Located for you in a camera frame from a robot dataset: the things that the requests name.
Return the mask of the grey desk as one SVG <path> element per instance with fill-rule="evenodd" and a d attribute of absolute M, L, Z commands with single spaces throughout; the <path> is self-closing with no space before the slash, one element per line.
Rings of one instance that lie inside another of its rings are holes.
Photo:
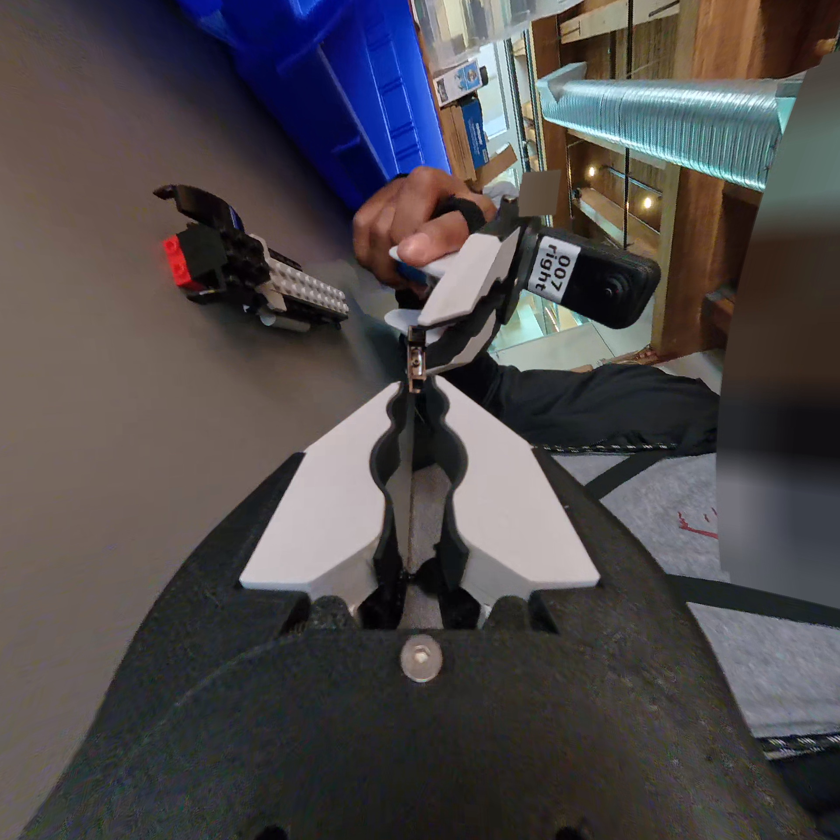
<path fill-rule="evenodd" d="M 352 215 L 172 2 L 2 2 L 2 838 L 186 556 L 396 374 Z M 152 192 L 199 186 L 342 287 L 340 330 L 186 301 Z"/>

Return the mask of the person's right forearm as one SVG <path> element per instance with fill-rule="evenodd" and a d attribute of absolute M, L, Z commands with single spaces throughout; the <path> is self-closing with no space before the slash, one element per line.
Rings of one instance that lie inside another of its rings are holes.
<path fill-rule="evenodd" d="M 719 396 L 700 380 L 652 366 L 520 371 L 483 353 L 444 378 L 531 445 L 564 453 L 717 451 Z"/>

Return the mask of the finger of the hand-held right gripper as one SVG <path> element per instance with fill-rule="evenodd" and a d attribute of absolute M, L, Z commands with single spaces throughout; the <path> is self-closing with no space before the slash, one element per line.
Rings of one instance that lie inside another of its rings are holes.
<path fill-rule="evenodd" d="M 498 307 L 482 303 L 448 325 L 423 326 L 424 376 L 441 375 L 465 366 L 483 352 L 498 331 Z"/>
<path fill-rule="evenodd" d="M 522 292 L 521 239 L 520 231 L 504 238 L 476 233 L 452 255 L 417 319 L 426 349 L 463 350 L 473 340 L 485 349 L 493 342 Z"/>

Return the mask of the blue plastic bin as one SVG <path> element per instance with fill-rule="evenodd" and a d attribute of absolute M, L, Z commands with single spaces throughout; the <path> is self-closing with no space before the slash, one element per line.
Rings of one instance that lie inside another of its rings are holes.
<path fill-rule="evenodd" d="M 448 159 L 404 1 L 179 1 L 351 211 Z"/>

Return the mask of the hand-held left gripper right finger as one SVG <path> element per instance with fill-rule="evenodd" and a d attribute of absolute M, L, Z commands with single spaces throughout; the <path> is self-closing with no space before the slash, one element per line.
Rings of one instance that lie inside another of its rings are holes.
<path fill-rule="evenodd" d="M 437 547 L 446 592 L 488 618 L 501 598 L 599 583 L 534 448 L 447 380 L 432 380 L 432 442 L 449 481 Z"/>

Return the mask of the grey black toy brick model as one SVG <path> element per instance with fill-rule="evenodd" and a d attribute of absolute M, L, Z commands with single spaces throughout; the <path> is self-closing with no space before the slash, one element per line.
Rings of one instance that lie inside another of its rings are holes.
<path fill-rule="evenodd" d="M 153 195 L 187 218 L 163 242 L 171 277 L 195 304 L 225 303 L 270 329 L 339 329 L 349 317 L 344 293 L 307 273 L 298 262 L 246 231 L 235 209 L 199 187 L 161 185 Z"/>

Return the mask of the printed leaflet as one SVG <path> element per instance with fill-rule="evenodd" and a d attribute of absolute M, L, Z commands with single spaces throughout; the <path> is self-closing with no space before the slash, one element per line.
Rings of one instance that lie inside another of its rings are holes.
<path fill-rule="evenodd" d="M 445 109 L 473 95 L 488 83 L 488 79 L 487 67 L 477 59 L 438 73 L 432 81 L 437 106 Z"/>

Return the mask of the person's right hand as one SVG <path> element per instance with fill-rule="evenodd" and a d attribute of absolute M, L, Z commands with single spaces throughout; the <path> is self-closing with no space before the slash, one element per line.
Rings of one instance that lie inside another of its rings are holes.
<path fill-rule="evenodd" d="M 390 252 L 396 248 L 399 260 L 420 268 L 460 250 L 469 236 L 463 214 L 452 211 L 433 217 L 437 205 L 452 196 L 479 208 L 484 224 L 497 215 L 487 196 L 472 192 L 451 174 L 419 166 L 384 186 L 353 217 L 358 263 L 384 286 L 409 289 L 423 297 L 424 286 L 401 276 Z"/>

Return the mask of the small black brick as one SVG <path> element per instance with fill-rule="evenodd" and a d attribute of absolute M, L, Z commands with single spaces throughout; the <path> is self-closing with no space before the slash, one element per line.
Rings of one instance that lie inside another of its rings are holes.
<path fill-rule="evenodd" d="M 406 377 L 407 389 L 413 395 L 423 392 L 427 379 L 427 335 L 426 330 L 411 325 L 406 334 Z"/>

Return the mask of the stack of clear storage boxes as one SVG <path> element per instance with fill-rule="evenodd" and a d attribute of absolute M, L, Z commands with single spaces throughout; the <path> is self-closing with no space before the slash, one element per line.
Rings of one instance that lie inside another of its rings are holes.
<path fill-rule="evenodd" d="M 431 70 L 454 67 L 483 46 L 519 35 L 533 20 L 561 14 L 578 1 L 412 1 Z"/>

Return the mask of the silver air duct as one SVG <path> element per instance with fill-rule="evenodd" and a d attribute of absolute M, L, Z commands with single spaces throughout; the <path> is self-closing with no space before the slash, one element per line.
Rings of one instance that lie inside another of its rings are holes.
<path fill-rule="evenodd" d="M 587 80 L 585 70 L 538 80 L 545 120 L 760 193 L 805 78 Z"/>

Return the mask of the blue cardboard box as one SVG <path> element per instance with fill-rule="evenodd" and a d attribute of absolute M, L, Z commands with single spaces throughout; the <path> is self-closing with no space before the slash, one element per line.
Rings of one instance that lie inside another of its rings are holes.
<path fill-rule="evenodd" d="M 469 154 L 472 165 L 478 170 L 486 165 L 490 158 L 487 148 L 487 137 L 484 130 L 483 113 L 480 99 L 476 92 L 460 100 L 461 117 L 466 131 Z"/>

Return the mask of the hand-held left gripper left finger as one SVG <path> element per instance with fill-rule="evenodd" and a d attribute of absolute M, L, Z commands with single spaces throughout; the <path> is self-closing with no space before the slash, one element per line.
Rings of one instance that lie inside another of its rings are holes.
<path fill-rule="evenodd" d="M 385 494 L 371 472 L 374 446 L 392 429 L 393 383 L 305 451 L 239 577 L 248 590 L 373 592 L 373 557 Z"/>

